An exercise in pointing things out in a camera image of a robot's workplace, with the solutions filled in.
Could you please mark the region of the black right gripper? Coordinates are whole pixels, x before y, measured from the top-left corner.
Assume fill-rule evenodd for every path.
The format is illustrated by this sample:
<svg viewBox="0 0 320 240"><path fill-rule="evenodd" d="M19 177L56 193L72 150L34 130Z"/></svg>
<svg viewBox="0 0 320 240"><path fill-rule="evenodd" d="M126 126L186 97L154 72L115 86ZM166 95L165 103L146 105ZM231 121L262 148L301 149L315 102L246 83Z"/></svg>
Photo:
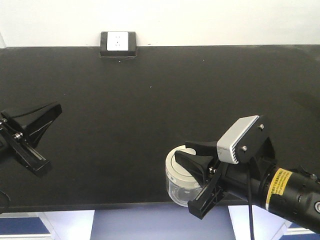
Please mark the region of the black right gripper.
<svg viewBox="0 0 320 240"><path fill-rule="evenodd" d="M189 212L199 219L218 204L227 193L264 208L271 175L276 167L275 150L268 138L255 157L248 163L221 162L216 141L186 141L186 148L196 155L183 151L174 153L175 161L201 186L195 199L188 202Z"/></svg>

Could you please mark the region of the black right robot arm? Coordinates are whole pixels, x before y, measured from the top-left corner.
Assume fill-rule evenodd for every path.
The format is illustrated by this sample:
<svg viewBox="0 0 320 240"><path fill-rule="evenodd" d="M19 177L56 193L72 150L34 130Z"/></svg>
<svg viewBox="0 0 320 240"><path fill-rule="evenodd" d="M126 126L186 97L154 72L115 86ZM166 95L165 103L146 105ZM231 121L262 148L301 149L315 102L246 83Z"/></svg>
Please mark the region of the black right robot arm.
<svg viewBox="0 0 320 240"><path fill-rule="evenodd" d="M277 166L271 140L260 143L253 153L248 145L236 148L236 157L248 157L237 164L226 163L218 155L216 142L188 141L196 151L177 150L175 161L186 169L201 187L188 201L189 212L199 219L227 194L247 201L315 233L320 232L320 179L304 170Z"/></svg>

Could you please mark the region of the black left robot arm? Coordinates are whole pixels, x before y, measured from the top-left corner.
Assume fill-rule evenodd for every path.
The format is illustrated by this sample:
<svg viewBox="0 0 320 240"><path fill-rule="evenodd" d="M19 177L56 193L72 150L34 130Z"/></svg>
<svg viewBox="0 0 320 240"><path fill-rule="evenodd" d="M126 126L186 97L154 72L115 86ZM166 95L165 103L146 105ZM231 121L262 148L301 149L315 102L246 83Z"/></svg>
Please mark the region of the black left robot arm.
<svg viewBox="0 0 320 240"><path fill-rule="evenodd" d="M16 160L39 178L52 169L37 146L49 126L62 113L58 102L7 108L0 112L0 160Z"/></svg>

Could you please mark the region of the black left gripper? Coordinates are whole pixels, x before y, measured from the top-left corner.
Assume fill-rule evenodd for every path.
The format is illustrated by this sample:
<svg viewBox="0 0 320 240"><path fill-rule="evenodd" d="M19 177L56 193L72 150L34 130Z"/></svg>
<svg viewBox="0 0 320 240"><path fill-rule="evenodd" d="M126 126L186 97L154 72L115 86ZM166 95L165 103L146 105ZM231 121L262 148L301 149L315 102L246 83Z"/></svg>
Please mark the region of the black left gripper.
<svg viewBox="0 0 320 240"><path fill-rule="evenodd" d="M58 102L1 111L0 157L13 157L39 178L47 175L52 164L35 147L61 113L62 106Z"/></svg>

